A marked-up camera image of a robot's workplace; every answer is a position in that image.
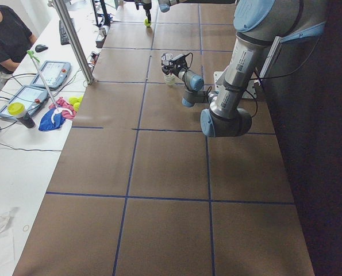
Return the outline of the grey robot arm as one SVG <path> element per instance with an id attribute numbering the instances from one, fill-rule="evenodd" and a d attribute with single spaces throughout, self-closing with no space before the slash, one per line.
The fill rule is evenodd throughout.
<path id="1" fill-rule="evenodd" d="M 236 42 L 231 61 L 221 75 L 220 91 L 202 89 L 203 79 L 190 70 L 186 55 L 162 58 L 162 72 L 185 84 L 184 106 L 209 104 L 200 115 L 201 129 L 207 137 L 236 137 L 249 131 L 252 117 L 238 105 L 264 49 L 271 48 L 276 37 L 285 43 L 322 35 L 329 2 L 236 1 L 236 5 Z"/>

